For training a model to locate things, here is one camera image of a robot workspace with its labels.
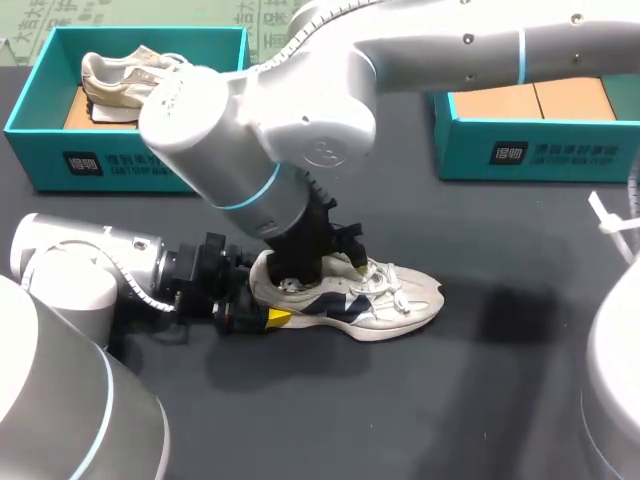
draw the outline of black table surface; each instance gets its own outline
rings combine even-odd
[[[0,69],[0,125],[29,71]],[[327,185],[369,254],[444,285],[432,324],[378,344],[332,329],[131,338],[127,363],[171,425],[169,480],[585,479],[579,392],[589,326],[624,271],[587,204],[592,185],[444,183],[420,95],[380,99],[378,143]],[[30,212],[259,247],[196,197],[37,195],[0,138],[0,273]],[[621,186],[599,185],[626,216]]]

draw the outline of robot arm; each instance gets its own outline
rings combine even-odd
[[[322,255],[336,251],[366,265],[358,229],[331,226],[307,172],[335,175],[366,159],[379,94],[640,69],[640,6],[625,0],[321,2],[291,31],[281,53],[244,72],[181,72],[139,121],[160,159],[274,249],[276,283],[317,279]]]

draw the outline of blue ring on robot joint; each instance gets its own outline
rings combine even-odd
[[[522,85],[527,73],[527,44],[525,40],[524,28],[518,31],[519,52],[518,52],[518,85]]]
[[[235,205],[227,205],[227,206],[224,206],[224,207],[220,207],[218,205],[215,205],[215,207],[217,209],[219,209],[219,210],[238,210],[239,208],[244,208],[247,205],[252,204],[256,200],[258,200],[262,195],[264,195],[265,192],[267,190],[269,190],[269,187],[271,187],[271,185],[273,185],[273,182],[276,181],[276,177],[278,176],[278,172],[280,172],[280,167],[281,166],[282,166],[282,164],[278,163],[276,165],[276,168],[273,170],[273,173],[271,174],[271,177],[269,177],[269,180],[267,180],[267,183],[265,183],[264,186],[260,190],[258,190],[251,197],[247,198],[244,202],[236,203]]]

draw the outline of white sneaker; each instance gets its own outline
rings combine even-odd
[[[369,259],[362,277],[342,255],[323,258],[320,284],[303,288],[286,280],[278,287],[267,271],[270,253],[260,254],[249,283],[256,301],[293,313],[282,328],[328,325],[372,342],[420,328],[444,305],[440,283],[424,273]]]
[[[82,59],[82,85],[93,103],[91,119],[106,123],[137,120],[145,99],[160,81],[187,65],[181,55],[160,55],[144,45],[123,58],[87,53]]]

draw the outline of white cable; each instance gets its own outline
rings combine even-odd
[[[386,0],[350,0],[349,2],[334,5],[328,10],[316,14],[271,60],[255,65],[249,70],[253,70],[255,73],[262,73],[278,65],[282,65],[282,63],[291,58],[293,54],[300,49],[302,44],[306,42],[311,35],[327,23],[354,10],[359,10],[360,8],[368,7],[376,3],[382,3],[383,1]]]
[[[136,279],[133,278],[131,273],[129,273],[129,271],[127,270],[127,267],[116,256],[104,251],[101,247],[99,247],[95,243],[91,243],[86,240],[63,240],[61,242],[52,243],[47,247],[38,248],[36,252],[33,254],[33,256],[31,257],[31,259],[29,260],[29,262],[27,263],[24,274],[22,276],[22,283],[21,283],[22,288],[24,288],[26,291],[29,291],[29,289],[31,288],[31,279],[36,270],[37,264],[51,250],[55,248],[64,250],[65,244],[88,245],[90,247],[93,247],[99,250],[100,253],[103,254],[105,257],[107,257],[109,261],[113,264],[113,266],[116,267],[116,269],[118,269],[118,271],[122,274],[122,276],[124,277],[124,280],[127,282],[129,287],[131,287],[131,290],[133,290],[133,293],[135,293],[140,300],[142,300],[144,303],[149,305],[151,308],[160,310],[161,312],[173,312],[175,310],[175,307],[173,305],[159,302],[151,298],[149,295],[147,295],[147,293],[144,290],[142,290],[142,288],[140,287]]]

